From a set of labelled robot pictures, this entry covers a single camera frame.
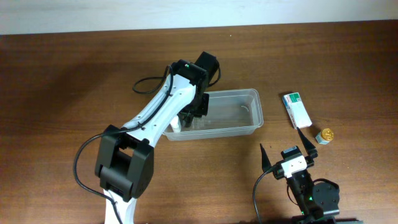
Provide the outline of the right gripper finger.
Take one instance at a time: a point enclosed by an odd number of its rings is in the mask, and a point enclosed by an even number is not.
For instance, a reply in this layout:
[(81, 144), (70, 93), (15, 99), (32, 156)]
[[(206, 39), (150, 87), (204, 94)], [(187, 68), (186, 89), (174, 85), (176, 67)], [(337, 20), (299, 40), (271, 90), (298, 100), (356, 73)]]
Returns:
[(269, 157), (266, 153), (266, 150), (264, 149), (264, 146), (260, 144), (261, 148), (261, 163), (262, 163), (262, 170), (263, 173), (269, 172), (270, 169), (272, 169), (272, 164), (269, 160)]
[(297, 131), (307, 154), (316, 154), (316, 147), (304, 136), (300, 128), (297, 128)]

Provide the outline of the dark bottle white cap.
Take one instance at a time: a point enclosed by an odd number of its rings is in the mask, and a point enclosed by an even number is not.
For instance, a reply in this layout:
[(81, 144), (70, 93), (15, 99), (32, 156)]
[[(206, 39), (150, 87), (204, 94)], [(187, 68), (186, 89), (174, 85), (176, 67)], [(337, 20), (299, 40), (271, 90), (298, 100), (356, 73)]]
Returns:
[(186, 114), (183, 117), (183, 127), (184, 128), (189, 128), (192, 125), (193, 119), (194, 119), (193, 115)]

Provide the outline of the white spray bottle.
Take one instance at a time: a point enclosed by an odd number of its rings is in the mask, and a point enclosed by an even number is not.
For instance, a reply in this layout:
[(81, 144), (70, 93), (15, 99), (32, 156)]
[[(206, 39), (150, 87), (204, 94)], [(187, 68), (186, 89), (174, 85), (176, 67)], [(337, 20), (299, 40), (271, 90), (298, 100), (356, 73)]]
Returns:
[(180, 123), (180, 119), (178, 116), (175, 116), (171, 122), (170, 122), (170, 126), (172, 127), (173, 132), (175, 133), (179, 133), (181, 131), (181, 123)]

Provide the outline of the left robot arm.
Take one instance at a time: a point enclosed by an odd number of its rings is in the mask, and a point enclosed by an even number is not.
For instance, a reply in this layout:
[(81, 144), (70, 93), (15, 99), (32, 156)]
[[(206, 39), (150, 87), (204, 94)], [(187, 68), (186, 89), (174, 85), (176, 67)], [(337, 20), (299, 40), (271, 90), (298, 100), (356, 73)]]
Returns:
[(132, 223), (136, 200), (154, 173), (154, 148), (174, 118), (189, 127), (208, 113), (205, 90), (220, 71), (216, 57), (202, 52), (196, 62), (174, 62), (165, 82), (150, 103), (121, 128), (108, 126), (101, 137), (95, 175), (110, 201), (106, 223)]

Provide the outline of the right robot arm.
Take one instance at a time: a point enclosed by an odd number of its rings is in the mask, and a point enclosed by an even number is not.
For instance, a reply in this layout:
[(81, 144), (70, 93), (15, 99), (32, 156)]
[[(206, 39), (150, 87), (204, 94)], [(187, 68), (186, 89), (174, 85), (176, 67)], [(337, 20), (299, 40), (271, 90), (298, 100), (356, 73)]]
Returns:
[(262, 220), (256, 203), (256, 189), (259, 182), (267, 174), (272, 174), (277, 180), (285, 179), (287, 182), (288, 198), (301, 211), (299, 216), (292, 217), (291, 223), (362, 223), (362, 220), (355, 218), (336, 218), (340, 214), (338, 207), (340, 186), (328, 179), (312, 179), (308, 168), (314, 166), (314, 158), (318, 156), (318, 152), (302, 131), (300, 129), (297, 131), (307, 152), (306, 156), (303, 155), (298, 146), (294, 146), (282, 151), (282, 160), (272, 165), (266, 150), (263, 146), (260, 146), (263, 174), (256, 180), (252, 190), (252, 200), (259, 223)]

